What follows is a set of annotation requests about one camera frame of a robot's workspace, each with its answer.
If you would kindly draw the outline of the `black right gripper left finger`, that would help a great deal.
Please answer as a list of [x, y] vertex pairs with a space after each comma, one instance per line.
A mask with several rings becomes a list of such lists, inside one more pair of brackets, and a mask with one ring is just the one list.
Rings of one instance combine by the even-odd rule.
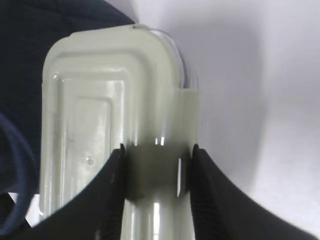
[[119, 240], [125, 191], [126, 152], [121, 145], [81, 193], [15, 239]]

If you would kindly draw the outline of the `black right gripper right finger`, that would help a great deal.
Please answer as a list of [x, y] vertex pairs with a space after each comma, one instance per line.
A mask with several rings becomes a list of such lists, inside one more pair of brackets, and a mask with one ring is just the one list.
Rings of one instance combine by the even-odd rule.
[[190, 167], [190, 204], [197, 240], [316, 239], [253, 201], [197, 144]]

